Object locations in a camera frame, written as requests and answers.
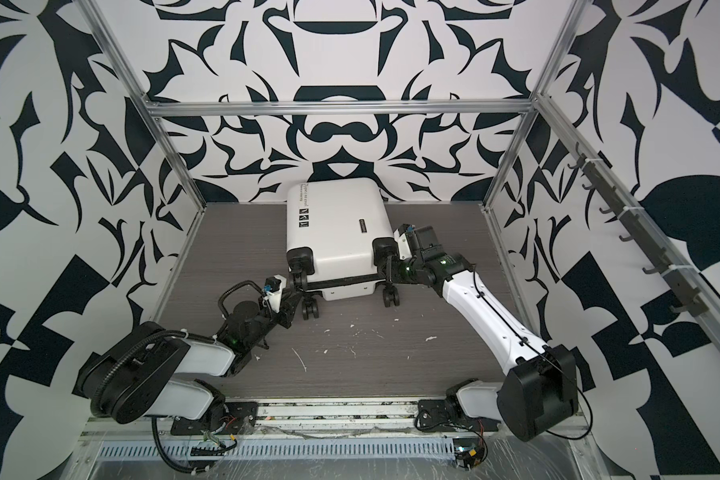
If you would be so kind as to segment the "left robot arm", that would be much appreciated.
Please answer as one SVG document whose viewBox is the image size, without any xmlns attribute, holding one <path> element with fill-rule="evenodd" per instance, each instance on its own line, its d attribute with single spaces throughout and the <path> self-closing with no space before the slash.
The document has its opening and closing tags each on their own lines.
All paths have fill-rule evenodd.
<svg viewBox="0 0 720 480">
<path fill-rule="evenodd" d="M 145 322 L 105 353 L 92 354 L 73 388 L 96 418 L 119 424 L 149 419 L 158 456 L 179 474 L 205 474 L 238 446 L 235 438 L 219 437 L 235 418 L 207 377 L 238 374 L 254 348 L 267 348 L 266 337 L 275 327 L 291 327 L 296 315 L 319 315 L 314 296 L 287 286 L 279 275 L 263 285 L 251 280 L 233 285 L 219 296 L 217 307 L 222 324 L 213 335 Z M 170 455 L 161 440 L 159 422 L 167 418 L 189 423 L 203 437 L 184 461 Z"/>
</svg>

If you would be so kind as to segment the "black suitcase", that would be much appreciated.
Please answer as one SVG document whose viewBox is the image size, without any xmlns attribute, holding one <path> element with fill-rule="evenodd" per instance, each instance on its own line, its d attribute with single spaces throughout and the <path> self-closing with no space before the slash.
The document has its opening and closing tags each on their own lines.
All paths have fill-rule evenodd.
<svg viewBox="0 0 720 480">
<path fill-rule="evenodd" d="M 397 243 L 374 181 L 300 183 L 288 191 L 286 205 L 286 261 L 304 319 L 319 316 L 318 297 L 363 297 L 378 287 L 385 306 L 400 304 L 397 288 L 379 271 L 397 254 Z"/>
</svg>

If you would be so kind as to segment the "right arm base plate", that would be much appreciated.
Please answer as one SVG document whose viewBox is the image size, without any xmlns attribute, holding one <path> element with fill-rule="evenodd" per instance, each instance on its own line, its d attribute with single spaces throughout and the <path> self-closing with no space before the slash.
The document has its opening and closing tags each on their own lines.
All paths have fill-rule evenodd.
<svg viewBox="0 0 720 480">
<path fill-rule="evenodd" d="M 497 432 L 498 420 L 466 417 L 447 399 L 421 399 L 417 402 L 414 428 L 421 432 Z"/>
</svg>

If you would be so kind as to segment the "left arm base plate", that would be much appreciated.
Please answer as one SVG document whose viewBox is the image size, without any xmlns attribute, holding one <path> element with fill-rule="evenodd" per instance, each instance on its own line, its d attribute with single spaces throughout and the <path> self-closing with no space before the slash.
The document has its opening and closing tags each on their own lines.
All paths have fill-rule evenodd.
<svg viewBox="0 0 720 480">
<path fill-rule="evenodd" d="M 171 426 L 173 436 L 236 435 L 252 430 L 256 425 L 259 404 L 254 401 L 213 404 L 198 420 L 177 417 Z"/>
</svg>

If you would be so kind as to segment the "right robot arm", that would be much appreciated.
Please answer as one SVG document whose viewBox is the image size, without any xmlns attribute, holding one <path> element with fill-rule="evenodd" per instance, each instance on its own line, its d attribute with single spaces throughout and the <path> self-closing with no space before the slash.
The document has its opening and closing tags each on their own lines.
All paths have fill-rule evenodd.
<svg viewBox="0 0 720 480">
<path fill-rule="evenodd" d="M 474 264 L 449 253 L 430 226 L 404 224 L 395 253 L 379 271 L 394 285 L 422 285 L 451 305 L 488 347 L 504 375 L 494 386 L 467 380 L 447 393 L 456 416 L 501 422 L 522 441 L 550 433 L 575 416 L 585 399 L 573 353 L 551 347 L 489 291 Z"/>
</svg>

